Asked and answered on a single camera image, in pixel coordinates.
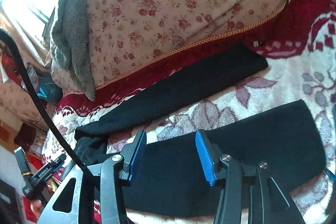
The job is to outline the left gloved hand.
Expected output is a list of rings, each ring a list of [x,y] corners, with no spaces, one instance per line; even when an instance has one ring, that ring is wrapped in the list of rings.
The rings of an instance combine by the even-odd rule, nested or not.
[[[41,216],[42,213],[42,202],[41,200],[32,200],[30,201],[30,209],[37,219]]]

